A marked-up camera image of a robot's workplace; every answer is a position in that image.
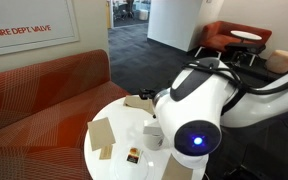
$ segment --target small round table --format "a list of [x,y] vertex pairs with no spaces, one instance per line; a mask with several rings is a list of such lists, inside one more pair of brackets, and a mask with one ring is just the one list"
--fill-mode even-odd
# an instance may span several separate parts
[[256,34],[249,33],[249,32],[244,32],[244,31],[234,30],[234,31],[231,31],[231,33],[234,36],[237,36],[237,37],[241,38],[241,42],[244,42],[245,39],[247,39],[247,40],[257,40],[257,41],[262,39],[261,36],[258,36]]
[[[94,180],[160,180],[163,177],[171,150],[164,139],[160,150],[152,151],[143,144],[143,123],[152,115],[142,109],[123,106],[125,98],[118,99],[104,107],[95,117],[108,117],[116,143],[113,144],[109,160],[100,160],[101,150],[92,151],[89,132],[84,142],[84,156],[87,168]],[[126,156],[131,147],[143,150],[140,164],[129,163]],[[193,171],[192,179],[203,178],[205,168]]]

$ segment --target sofa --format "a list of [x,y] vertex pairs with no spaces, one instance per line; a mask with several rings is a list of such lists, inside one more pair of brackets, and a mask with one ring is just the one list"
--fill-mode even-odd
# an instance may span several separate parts
[[246,26],[242,24],[236,24],[226,21],[216,21],[210,24],[207,24],[203,27],[200,39],[199,39],[199,46],[200,49],[197,51],[195,57],[200,53],[200,51],[203,48],[208,48],[214,51],[217,51],[219,53],[219,56],[221,53],[225,53],[227,50],[225,48],[225,45],[228,43],[239,43],[241,42],[241,39],[234,36],[231,31],[232,30],[238,30],[238,31],[244,31],[244,32],[250,32],[253,34],[256,34],[258,36],[261,36],[261,40],[256,41],[250,41],[250,40],[244,40],[243,43],[254,43],[254,44],[261,44],[265,45],[267,40],[272,35],[271,30],[252,27],[252,26]]
[[87,122],[126,95],[103,50],[1,72],[0,179],[92,179]]

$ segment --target sign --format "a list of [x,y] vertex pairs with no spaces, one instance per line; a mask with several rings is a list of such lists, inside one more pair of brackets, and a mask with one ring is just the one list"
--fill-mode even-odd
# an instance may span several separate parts
[[0,54],[78,40],[71,0],[0,0]]

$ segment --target armchair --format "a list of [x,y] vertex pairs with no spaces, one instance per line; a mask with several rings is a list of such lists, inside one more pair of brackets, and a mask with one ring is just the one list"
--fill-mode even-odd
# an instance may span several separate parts
[[243,43],[253,43],[265,45],[267,40],[272,35],[272,31],[267,29],[261,29],[257,27],[246,26],[242,24],[235,24],[225,21],[216,21],[211,24],[204,26],[199,40],[199,46],[195,57],[201,52],[203,48],[209,48],[218,52],[218,58],[221,57],[222,53],[225,53],[227,50],[225,45],[228,43],[238,43],[241,42],[241,39],[231,34],[232,30],[239,30],[250,32],[262,37],[261,40],[251,41],[245,40]]

